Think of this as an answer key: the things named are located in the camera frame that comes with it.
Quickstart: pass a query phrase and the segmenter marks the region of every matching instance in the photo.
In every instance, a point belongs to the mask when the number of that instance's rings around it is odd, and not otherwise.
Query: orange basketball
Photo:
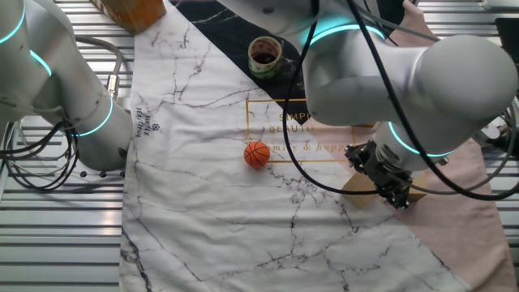
[[[243,158],[248,165],[260,169],[264,167],[270,159],[270,150],[263,142],[251,142],[245,147]]]

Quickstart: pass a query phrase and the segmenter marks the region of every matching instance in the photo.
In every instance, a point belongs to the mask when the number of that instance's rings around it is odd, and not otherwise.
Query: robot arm
[[[315,22],[311,1],[219,1],[299,51]],[[381,169],[407,177],[426,169],[345,1],[321,0],[317,17],[302,67],[312,117],[331,126],[381,122],[368,144],[346,150],[355,168],[377,187],[390,183],[378,175]],[[376,26],[368,30],[405,115],[433,161],[442,161],[512,103],[517,70],[490,41],[452,36],[428,47],[403,48],[386,45]]]
[[[63,112],[48,110],[59,107],[78,125],[86,166],[124,167],[131,115],[82,58],[68,18],[50,1],[0,0],[0,116],[14,122],[39,109],[56,124]]]

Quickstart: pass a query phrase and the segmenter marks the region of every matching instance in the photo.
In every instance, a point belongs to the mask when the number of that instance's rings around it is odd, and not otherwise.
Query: marble pattern cloth
[[[248,167],[245,100],[265,92],[165,4],[135,38],[122,291],[471,290],[378,200],[357,210],[291,164]],[[339,163],[304,166],[333,187],[350,177]]]

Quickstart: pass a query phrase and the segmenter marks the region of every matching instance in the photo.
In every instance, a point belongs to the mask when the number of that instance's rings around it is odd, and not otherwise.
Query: table surface
[[[77,34],[114,43],[128,60],[121,72],[119,96],[123,104],[130,96],[133,71],[133,36],[114,25],[87,0],[55,1],[69,16]],[[487,37],[500,45],[494,25],[498,17],[519,17],[518,12],[487,11],[475,1],[421,1],[426,21],[439,37],[469,33]],[[108,51],[79,44],[88,64],[102,82],[111,72],[115,57]],[[24,119],[29,141],[39,140],[49,130],[38,117]],[[56,136],[42,153],[56,157],[63,137]],[[490,173],[500,163],[495,153],[485,153]],[[53,170],[56,164],[26,161],[34,172]],[[79,167],[68,187],[52,195],[38,195],[3,177],[0,201],[0,290],[1,291],[118,291],[119,245],[123,180],[119,172],[100,178],[88,171],[80,178]],[[494,192],[512,187],[519,177],[517,161],[510,161],[491,186]],[[72,193],[70,187],[99,184],[94,192]],[[519,195],[497,202],[513,260],[519,266]]]

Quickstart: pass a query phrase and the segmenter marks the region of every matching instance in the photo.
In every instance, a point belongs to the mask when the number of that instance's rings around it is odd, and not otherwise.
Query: black cable
[[[317,15],[319,13],[319,0],[312,0],[312,8],[314,10],[314,14]],[[301,175],[306,178],[310,183],[315,184],[317,187],[320,187],[326,191],[332,191],[343,195],[375,195],[378,194],[378,191],[346,191],[346,190],[339,190],[333,187],[325,186],[324,184],[317,182],[314,180],[298,163],[298,160],[295,158],[294,153],[292,152],[292,148],[290,147],[290,141],[286,126],[286,120],[287,120],[287,109],[288,104],[290,101],[290,95],[292,93],[292,88],[294,87],[295,81],[298,78],[299,72],[301,71],[302,62],[304,61],[305,57],[307,56],[308,48],[310,48],[311,39],[314,36],[315,27],[317,26],[317,22],[315,22],[311,27],[310,31],[308,33],[307,41],[302,48],[301,57],[299,58],[299,63],[295,68],[295,72],[292,75],[292,79],[290,80],[289,88],[286,93],[285,97],[285,103],[283,105],[283,138],[285,139],[285,144],[287,151],[289,152],[290,159],[294,163],[295,167],[299,170]]]
[[[59,131],[59,129],[62,128],[64,123],[65,122],[58,122],[54,126],[52,131],[49,132],[49,134],[47,134],[41,140],[39,140],[38,142],[36,142],[36,143],[34,143],[34,144],[30,145],[30,146],[27,146],[25,148],[16,149],[16,150],[2,150],[2,151],[0,151],[0,159],[3,159],[3,160],[23,160],[23,159],[27,159],[29,157],[33,157],[33,156],[37,155],[39,152],[43,151],[43,148],[50,142],[50,140],[52,139],[54,134],[56,134]],[[27,155],[24,155],[24,156],[21,156],[21,157],[13,156],[14,154],[20,154],[20,153],[23,153],[23,152],[28,152],[28,151],[33,150],[34,148],[36,148],[38,146],[41,146],[41,147],[36,152],[32,152],[30,154],[27,154]]]
[[[369,5],[367,5],[367,0],[364,0],[364,6],[366,7],[366,10],[367,12],[371,13],[371,9],[369,7]],[[382,25],[380,25],[379,23],[375,23],[376,27],[379,28],[380,32],[382,32],[383,34],[386,35],[386,37],[388,38],[389,41],[391,41],[395,46],[399,46],[390,36],[388,33],[386,33],[384,31],[384,28],[382,28]]]
[[[14,167],[14,169],[17,173],[17,174],[15,174],[15,171],[13,171],[13,169],[11,168],[11,164],[9,162],[7,162],[7,163],[5,161],[2,162],[2,166],[5,165],[7,167],[7,171],[9,172],[9,175],[22,187],[26,187],[26,188],[33,189],[33,190],[40,191],[40,192],[49,192],[49,191],[53,191],[53,190],[56,190],[57,188],[61,187],[67,181],[67,179],[71,176],[72,171],[76,167],[77,161],[79,160],[79,149],[77,147],[77,145],[78,145],[77,131],[74,128],[67,129],[67,127],[69,127],[71,125],[69,122],[61,122],[61,123],[59,123],[59,125],[60,126],[57,127],[58,130],[61,127],[65,128],[65,135],[66,135],[66,139],[67,139],[66,153],[67,153],[69,159],[67,159],[62,173],[51,183],[44,185],[44,186],[36,186],[35,184],[33,184],[32,182],[30,182],[27,179],[27,175],[22,173],[17,165],[12,166],[12,167]],[[11,135],[11,131],[13,131],[13,130],[14,130],[13,124],[10,123],[7,127],[6,137]],[[9,151],[12,150],[13,143],[14,143],[13,140],[4,139],[4,148]],[[76,145],[74,154],[72,153],[73,144]],[[74,160],[72,162],[72,166],[70,166],[71,157],[73,155],[74,155]]]
[[[473,193],[472,191],[467,191],[466,189],[458,186],[456,183],[452,182],[450,179],[448,179],[438,168],[435,166],[435,163],[427,156],[427,153],[423,146],[418,141],[416,135],[413,132],[413,129],[411,128],[411,125],[409,121],[407,120],[407,117],[404,114],[404,110],[401,108],[400,102],[398,101],[397,94],[395,93],[394,88],[391,85],[391,80],[389,79],[388,72],[384,68],[384,64],[382,63],[382,60],[380,58],[380,55],[375,47],[375,43],[371,39],[371,36],[369,32],[367,31],[366,25],[364,24],[364,21],[362,20],[362,16],[358,12],[357,7],[355,6],[353,0],[346,0],[348,5],[350,6],[350,9],[354,15],[355,20],[357,21],[362,34],[364,35],[364,38],[366,39],[366,42],[370,48],[371,53],[373,54],[373,58],[375,59],[375,63],[377,67],[379,68],[380,75],[382,77],[382,80],[384,81],[384,85],[386,89],[388,90],[389,99],[392,102],[393,107],[395,108],[395,111],[398,114],[398,117],[400,118],[402,122],[402,126],[404,127],[407,135],[409,136],[411,142],[415,146],[416,150],[418,150],[420,157],[425,161],[427,166],[432,170],[432,172],[447,186],[452,188],[454,191],[459,192],[460,194],[469,197],[471,199],[475,200],[502,200],[505,198],[508,198],[511,195],[514,195],[517,190],[519,190],[519,183],[512,188],[511,190],[505,191],[498,195],[483,195],[483,194],[477,194]]]

